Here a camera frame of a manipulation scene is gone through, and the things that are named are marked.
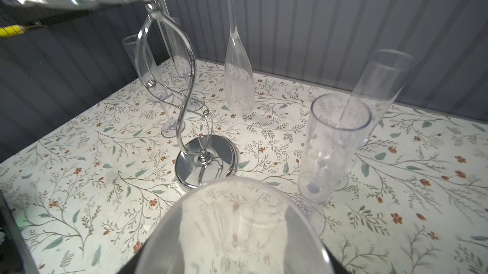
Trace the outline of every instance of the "green leaf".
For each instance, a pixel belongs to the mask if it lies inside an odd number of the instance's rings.
[[[92,267],[96,265],[100,260],[100,253],[101,253],[101,245],[98,246],[98,249],[95,251],[95,254],[93,254]]]
[[[471,236],[472,240],[478,240],[478,241],[487,241],[488,237],[486,236]]]
[[[361,171],[363,172],[363,175],[367,177],[369,175],[369,165],[367,163],[363,163],[361,165]]]
[[[288,167],[288,162],[285,162],[283,166],[283,174],[288,173],[288,171],[290,171],[290,167]]]
[[[423,170],[422,168],[418,168],[418,167],[415,167],[415,166],[407,166],[406,168],[408,170]]]
[[[29,153],[29,152],[33,151],[35,148],[37,148],[37,144],[34,147],[32,147],[31,149],[27,150],[27,152]]]
[[[144,170],[140,170],[138,172],[136,172],[136,178],[140,175],[142,175],[143,173],[145,173],[147,171],[147,169],[144,169]]]
[[[63,242],[63,236],[61,236],[61,237],[57,238],[56,240],[54,240],[53,242],[49,243],[44,248],[44,250],[49,250],[49,249],[55,248],[55,247],[59,246],[61,244],[61,242]]]
[[[397,274],[397,272],[396,272],[395,267],[393,266],[393,264],[391,264],[391,271],[390,271],[389,274]]]
[[[237,168],[242,169],[242,168],[246,167],[247,164],[249,164],[249,161],[241,162],[241,163],[237,164]]]
[[[387,155],[386,152],[382,152],[380,154],[375,155],[374,158],[381,161],[385,158],[386,155]]]
[[[80,213],[80,210],[77,210],[76,213],[73,215],[73,223],[76,223],[78,220],[78,214]]]
[[[475,123],[471,123],[475,128],[477,128],[479,131],[482,131],[482,132],[486,132],[485,129],[481,128],[481,126],[475,124]]]

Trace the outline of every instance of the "clear glass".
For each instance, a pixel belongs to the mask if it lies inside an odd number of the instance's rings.
[[[371,111],[347,94],[322,95],[310,111],[298,190],[305,200],[302,210],[320,234],[325,215],[317,204],[326,203],[337,188],[350,155],[361,145]]]
[[[405,85],[413,57],[402,51],[378,50],[369,55],[368,63],[352,91],[371,108],[373,119],[364,130],[363,144]]]
[[[176,24],[180,24],[180,19],[173,17]],[[190,58],[186,52],[186,47],[181,38],[175,38],[174,45],[171,49],[173,51],[173,63],[175,65],[176,74],[178,77],[185,80],[186,86],[190,80]],[[195,95],[192,95],[188,102],[188,110],[197,111],[204,106],[204,99]]]
[[[234,0],[229,5],[230,36],[225,55],[224,79],[227,107],[235,114],[250,113],[254,107],[254,81],[251,63],[237,32]]]
[[[287,195],[233,176],[178,200],[145,244],[135,273],[334,272],[319,237]]]
[[[131,35],[122,39],[122,44],[124,45],[125,51],[127,51],[127,55],[129,55],[129,58],[132,61],[132,65],[134,65],[134,67],[135,67],[135,59],[136,59],[136,40],[137,40],[137,35]],[[147,42],[145,48],[146,50],[143,53],[141,53],[141,55],[144,56],[144,59],[139,60],[143,64],[140,66],[140,70],[141,70],[140,79],[143,81],[143,84],[145,86],[148,86],[146,83],[152,79],[151,73],[155,74],[157,72],[157,66],[154,60],[154,56]],[[151,88],[151,92],[156,96],[156,98],[150,96],[151,102],[160,103],[164,111],[164,114],[168,118],[168,121],[164,123],[161,127],[161,135],[167,138],[175,137],[176,120],[170,117],[170,115],[168,114],[167,105],[164,102],[162,102],[164,100],[169,99],[172,96],[171,91],[162,87],[161,85],[155,85],[154,88]]]

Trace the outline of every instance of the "floral tablecloth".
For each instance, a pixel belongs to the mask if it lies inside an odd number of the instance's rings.
[[[159,66],[183,88],[169,61]],[[223,67],[198,61],[214,131],[239,149],[236,175],[299,201],[311,101],[333,91],[255,74],[252,114],[228,111]],[[0,164],[0,189],[41,273],[116,273],[184,192],[175,139],[138,80]],[[185,140],[202,132],[186,120]],[[324,205],[321,238],[351,273],[488,272],[488,130],[393,105]],[[224,268],[217,266],[218,272]]]

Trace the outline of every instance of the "curved metal rod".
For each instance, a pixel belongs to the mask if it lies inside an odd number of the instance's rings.
[[[188,56],[190,57],[190,80],[188,82],[188,89],[187,89],[186,94],[185,94],[185,99],[183,100],[182,109],[180,110],[180,114],[178,115],[178,121],[176,123],[176,139],[178,142],[178,147],[180,147],[181,151],[186,155],[192,155],[192,156],[204,155],[206,153],[206,150],[205,150],[206,146],[202,146],[202,150],[200,150],[200,152],[198,152],[198,153],[193,152],[193,151],[189,151],[188,149],[186,149],[186,147],[183,143],[183,139],[181,137],[181,133],[182,133],[181,124],[183,121],[183,117],[185,115],[186,107],[188,106],[188,102],[190,100],[190,95],[191,95],[191,92],[193,90],[193,84],[195,82],[195,71],[196,71],[195,53],[193,52],[193,49],[191,47],[190,41],[189,41],[186,33],[176,23],[174,23],[174,21],[171,17],[163,14],[160,11],[155,11],[155,12],[151,12],[148,14],[146,20],[143,23],[143,26],[141,27],[141,30],[139,31],[139,33],[137,35],[136,57],[135,57],[135,63],[134,64],[136,66],[136,70],[137,70],[139,79],[141,80],[141,82],[142,82],[143,86],[146,88],[146,90],[148,90],[148,92],[155,97],[155,95],[152,94],[151,91],[149,90],[149,88],[147,86],[147,82],[144,82],[143,77],[141,76],[141,70],[139,68],[139,63],[140,63],[140,53],[145,51],[145,44],[146,44],[149,29],[151,27],[152,22],[156,18],[158,18],[158,20],[161,20],[162,22],[164,22],[165,25],[169,26],[171,29],[173,29],[174,31],[176,31],[176,33],[179,34],[179,36],[183,39],[183,41],[185,43],[186,50],[188,51]],[[150,71],[149,71],[149,74],[151,76],[151,79],[156,81],[154,75]],[[208,129],[209,129],[209,134],[211,135],[211,133],[212,133],[212,128],[211,128],[212,122],[209,124],[209,122],[206,118],[206,115],[209,115],[209,114],[204,113],[204,119],[205,119],[205,122],[207,124]]]

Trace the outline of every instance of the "yellow handle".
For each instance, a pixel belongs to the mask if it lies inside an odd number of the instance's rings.
[[[20,25],[0,27],[0,38],[7,38],[24,33],[25,30]]]

